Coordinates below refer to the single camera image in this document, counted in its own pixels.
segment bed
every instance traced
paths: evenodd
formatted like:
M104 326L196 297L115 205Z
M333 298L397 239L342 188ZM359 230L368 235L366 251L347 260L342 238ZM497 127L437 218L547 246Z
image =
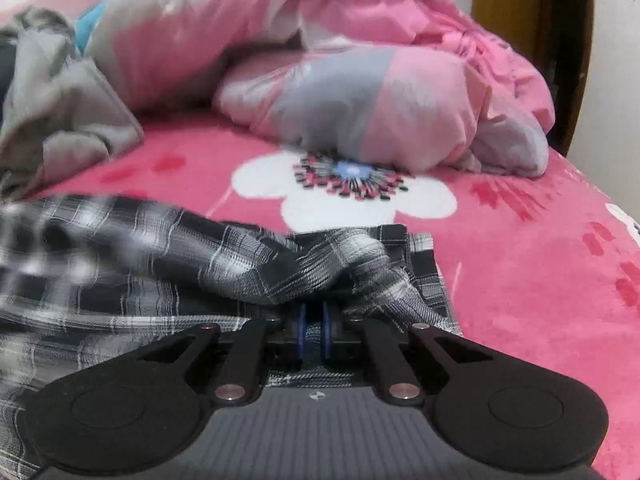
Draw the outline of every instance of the bed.
M75 17L98 0L1 1L3 16L36 2ZM411 176L281 148L211 112L142 125L140 147L40 195L122 194L275 231L400 222L430 232L463 334L593 388L610 417L594 466L638 478L640 226L563 156L551 150L535 180ZM326 174L344 185L323 185ZM354 178L374 200L350 192Z

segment metal pin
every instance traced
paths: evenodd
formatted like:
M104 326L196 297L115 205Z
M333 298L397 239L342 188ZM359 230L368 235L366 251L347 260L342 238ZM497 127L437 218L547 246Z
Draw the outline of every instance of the metal pin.
M398 383L389 388L389 393L396 399L415 399L420 395L420 388L415 384Z
M222 384L216 388L215 394L220 400L238 400L244 396L245 391L240 384Z

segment plaid shirt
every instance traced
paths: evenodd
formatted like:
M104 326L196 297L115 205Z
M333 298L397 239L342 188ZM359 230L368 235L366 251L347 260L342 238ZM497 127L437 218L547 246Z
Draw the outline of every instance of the plaid shirt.
M0 208L0 474L38 470L22 406L45 384L203 322L326 294L404 329L458 332L428 234L404 226L279 235L123 197L58 196ZM319 325L307 330L308 346ZM339 386L318 362L270 385Z

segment brown wooden panel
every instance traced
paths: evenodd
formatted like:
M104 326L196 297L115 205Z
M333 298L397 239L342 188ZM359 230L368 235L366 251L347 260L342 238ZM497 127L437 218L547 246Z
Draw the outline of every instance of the brown wooden panel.
M474 0L472 15L484 28L534 58L541 0Z

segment white logo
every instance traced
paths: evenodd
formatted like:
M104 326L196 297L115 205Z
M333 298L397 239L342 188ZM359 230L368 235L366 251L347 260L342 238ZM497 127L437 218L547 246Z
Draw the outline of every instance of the white logo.
M311 397L315 402L318 402L319 400L324 399L326 397L326 394L316 390L313 393L309 394L309 397Z

